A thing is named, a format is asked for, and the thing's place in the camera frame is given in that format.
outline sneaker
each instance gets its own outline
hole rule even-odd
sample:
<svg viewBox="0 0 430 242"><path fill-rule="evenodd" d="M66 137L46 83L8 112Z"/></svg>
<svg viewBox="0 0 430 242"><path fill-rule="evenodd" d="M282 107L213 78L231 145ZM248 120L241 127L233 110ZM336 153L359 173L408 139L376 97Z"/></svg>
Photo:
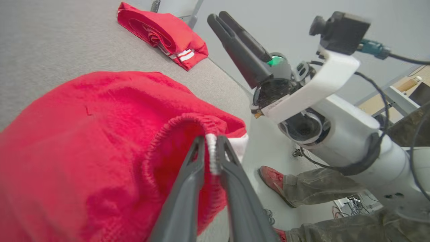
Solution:
<svg viewBox="0 0 430 242"><path fill-rule="evenodd" d="M279 236L280 242L287 242L287 235L285 234L284 230L279 230L273 228L276 232L276 234Z"/></svg>
<svg viewBox="0 0 430 242"><path fill-rule="evenodd" d="M262 166L258 170L258 174L260 175L264 183L268 185L273 191L278 193L288 206L290 206L291 208L296 208L286 199L283 189L284 175L282 173L268 166Z"/></svg>

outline pant leg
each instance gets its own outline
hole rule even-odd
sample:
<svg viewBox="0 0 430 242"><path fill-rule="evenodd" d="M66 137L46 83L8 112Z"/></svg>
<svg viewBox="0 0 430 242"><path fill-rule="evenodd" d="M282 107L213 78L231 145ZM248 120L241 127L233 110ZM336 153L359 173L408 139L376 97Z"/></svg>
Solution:
<svg viewBox="0 0 430 242"><path fill-rule="evenodd" d="M285 175L283 190L293 206L330 202L364 192L365 187L338 171L319 168L295 175Z"/></svg>
<svg viewBox="0 0 430 242"><path fill-rule="evenodd" d="M383 209L370 215L304 223L285 234L287 242L424 242L430 238L430 223L410 221Z"/></svg>

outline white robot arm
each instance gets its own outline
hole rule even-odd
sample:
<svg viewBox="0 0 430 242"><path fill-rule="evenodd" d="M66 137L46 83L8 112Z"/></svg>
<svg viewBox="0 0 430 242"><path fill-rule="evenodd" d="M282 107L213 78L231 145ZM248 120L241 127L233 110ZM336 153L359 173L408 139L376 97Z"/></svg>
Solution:
<svg viewBox="0 0 430 242"><path fill-rule="evenodd" d="M384 207L410 220L430 222L430 148L414 149L414 177L409 148L398 146L374 118L334 94L356 74L360 62L351 54L357 49L380 59L389 56L388 48L363 39L368 21L341 12L327 22L315 18L310 34L321 34L317 54L324 63L314 62L322 65L319 71L307 62L291 70L282 54L268 53L226 12L209 16L208 23L255 87L251 110L256 117L273 120L330 169L364 184Z"/></svg>

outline gray carpet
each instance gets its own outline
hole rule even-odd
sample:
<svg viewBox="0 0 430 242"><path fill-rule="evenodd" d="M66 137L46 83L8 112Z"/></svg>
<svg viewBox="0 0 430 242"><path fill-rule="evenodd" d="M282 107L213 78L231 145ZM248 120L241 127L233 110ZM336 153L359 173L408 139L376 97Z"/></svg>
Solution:
<svg viewBox="0 0 430 242"><path fill-rule="evenodd" d="M235 81L209 59L185 71L116 22L119 4L0 1L0 130L49 90L92 71L160 71L249 125L249 99ZM199 241L227 238L224 210Z"/></svg>

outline red fabric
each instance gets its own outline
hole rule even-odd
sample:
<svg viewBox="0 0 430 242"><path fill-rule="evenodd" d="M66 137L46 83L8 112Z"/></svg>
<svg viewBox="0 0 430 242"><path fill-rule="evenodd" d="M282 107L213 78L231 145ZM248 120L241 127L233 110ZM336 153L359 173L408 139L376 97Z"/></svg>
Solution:
<svg viewBox="0 0 430 242"><path fill-rule="evenodd" d="M245 132L158 72L71 80L0 134L0 241L144 241L193 139ZM199 234L226 204L205 169Z"/></svg>
<svg viewBox="0 0 430 242"><path fill-rule="evenodd" d="M141 11L121 3L118 8L118 23L128 31L156 47L160 47L174 62L189 71L208 56L206 43L186 23L170 13ZM194 51L193 57L181 61L179 53Z"/></svg>
<svg viewBox="0 0 430 242"><path fill-rule="evenodd" d="M276 234L279 236L279 241L280 242L287 242L287 235L285 234L284 230L279 230L276 228L273 228L276 232Z"/></svg>

